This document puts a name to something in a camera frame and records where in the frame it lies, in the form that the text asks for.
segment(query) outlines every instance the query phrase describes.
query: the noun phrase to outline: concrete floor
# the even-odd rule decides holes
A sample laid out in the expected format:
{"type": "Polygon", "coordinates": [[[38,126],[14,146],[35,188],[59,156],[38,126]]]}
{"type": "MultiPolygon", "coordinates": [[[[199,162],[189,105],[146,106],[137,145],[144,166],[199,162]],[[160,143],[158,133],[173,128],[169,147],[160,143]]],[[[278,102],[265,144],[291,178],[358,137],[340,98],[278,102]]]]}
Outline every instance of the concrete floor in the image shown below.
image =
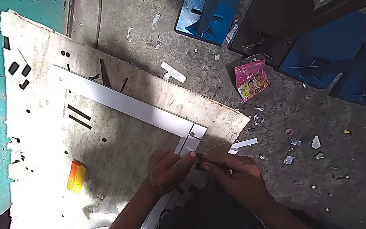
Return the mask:
{"type": "MultiPolygon", "coordinates": [[[[243,57],[229,51],[226,44],[217,47],[176,34],[173,27],[182,0],[102,0],[101,20],[98,0],[76,2],[73,39],[159,77],[165,73],[160,68],[165,61],[187,77],[183,84],[172,78],[171,82],[232,108],[243,104],[227,73],[227,66],[243,57]],[[153,25],[157,13],[161,17],[153,25]],[[131,42],[126,39],[127,27],[133,27],[131,42]],[[155,50],[147,43],[156,44],[159,35],[161,46],[155,50]]],[[[239,22],[250,2],[241,1],[239,22]]],[[[251,121],[238,138],[257,137],[259,143],[242,150],[261,164],[269,191],[281,203],[334,225],[366,228],[366,107],[329,97],[330,89],[303,88],[301,82],[268,66],[266,71],[272,85],[248,102],[265,110],[247,113],[265,120],[257,126],[251,121]],[[318,135],[325,159],[313,159],[318,150],[309,142],[288,152],[286,128],[299,140],[318,135]],[[266,159],[260,160],[258,154],[266,159]],[[286,155],[296,156],[291,165],[282,163],[286,155]]]]}

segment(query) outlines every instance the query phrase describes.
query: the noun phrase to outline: finger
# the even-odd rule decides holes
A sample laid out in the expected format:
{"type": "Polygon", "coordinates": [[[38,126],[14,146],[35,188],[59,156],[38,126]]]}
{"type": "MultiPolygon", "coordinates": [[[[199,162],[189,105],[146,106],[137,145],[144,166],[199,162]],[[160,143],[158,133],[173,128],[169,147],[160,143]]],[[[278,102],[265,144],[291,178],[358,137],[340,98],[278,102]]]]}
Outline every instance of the finger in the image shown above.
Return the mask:
{"type": "Polygon", "coordinates": [[[177,161],[172,167],[170,168],[170,173],[173,175],[178,174],[179,172],[186,170],[187,168],[191,168],[193,165],[194,160],[196,160],[196,153],[191,151],[190,153],[186,154],[182,159],[177,161]]]}
{"type": "Polygon", "coordinates": [[[170,150],[167,149],[157,149],[148,159],[149,163],[157,164],[159,163],[168,153],[170,150]]]}
{"type": "Polygon", "coordinates": [[[205,154],[208,161],[213,164],[225,165],[239,173],[247,173],[247,165],[256,165],[254,159],[247,156],[237,156],[232,154],[205,154]]]}
{"type": "Polygon", "coordinates": [[[178,154],[174,154],[172,152],[169,152],[168,154],[166,154],[166,156],[159,162],[159,165],[162,168],[168,169],[170,168],[170,166],[174,165],[177,161],[179,161],[181,158],[181,156],[179,156],[178,154]]]}
{"type": "Polygon", "coordinates": [[[202,166],[207,172],[210,173],[210,176],[214,178],[214,180],[216,180],[223,187],[227,187],[230,177],[225,172],[225,169],[210,162],[205,162],[202,164],[202,166]]]}

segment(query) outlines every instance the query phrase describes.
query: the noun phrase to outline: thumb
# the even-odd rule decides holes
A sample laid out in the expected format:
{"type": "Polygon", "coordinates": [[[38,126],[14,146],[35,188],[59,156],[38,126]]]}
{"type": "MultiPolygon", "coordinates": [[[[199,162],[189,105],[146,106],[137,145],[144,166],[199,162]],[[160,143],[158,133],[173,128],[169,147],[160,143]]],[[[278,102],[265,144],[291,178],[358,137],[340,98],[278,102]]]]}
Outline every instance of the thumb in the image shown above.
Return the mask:
{"type": "Polygon", "coordinates": [[[230,177],[225,173],[225,170],[221,167],[218,167],[211,162],[205,162],[202,164],[203,168],[210,173],[211,177],[214,178],[217,182],[220,183],[223,187],[225,187],[230,179],[230,177]]]}

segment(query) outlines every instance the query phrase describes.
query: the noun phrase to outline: hole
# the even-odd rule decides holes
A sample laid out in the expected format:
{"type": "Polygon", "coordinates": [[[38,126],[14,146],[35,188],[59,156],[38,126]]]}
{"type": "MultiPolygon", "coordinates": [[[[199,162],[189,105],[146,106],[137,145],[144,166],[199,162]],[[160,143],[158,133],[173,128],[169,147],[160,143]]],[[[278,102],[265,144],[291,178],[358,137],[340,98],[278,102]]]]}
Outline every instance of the hole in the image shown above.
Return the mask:
{"type": "Polygon", "coordinates": [[[25,80],[25,82],[23,84],[20,84],[19,87],[22,89],[22,90],[25,90],[26,86],[28,86],[29,84],[29,81],[28,80],[25,80]]]}
{"type": "Polygon", "coordinates": [[[4,49],[11,50],[11,46],[9,45],[9,38],[4,37],[4,49]]]}
{"type": "Polygon", "coordinates": [[[18,70],[19,64],[17,62],[12,62],[11,66],[9,67],[8,71],[11,75],[15,74],[15,72],[18,70]]]}
{"type": "Polygon", "coordinates": [[[22,75],[26,77],[30,71],[31,71],[31,67],[29,65],[26,65],[22,71],[22,75]]]}

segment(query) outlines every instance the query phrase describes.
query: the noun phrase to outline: blue metal stand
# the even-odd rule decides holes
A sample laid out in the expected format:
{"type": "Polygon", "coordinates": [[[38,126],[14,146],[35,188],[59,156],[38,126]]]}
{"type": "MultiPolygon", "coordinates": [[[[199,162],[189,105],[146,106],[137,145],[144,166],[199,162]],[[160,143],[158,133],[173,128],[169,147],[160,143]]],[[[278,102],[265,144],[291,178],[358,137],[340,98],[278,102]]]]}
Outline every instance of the blue metal stand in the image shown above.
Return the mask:
{"type": "Polygon", "coordinates": [[[221,46],[240,0],[185,0],[175,32],[221,46]]]}

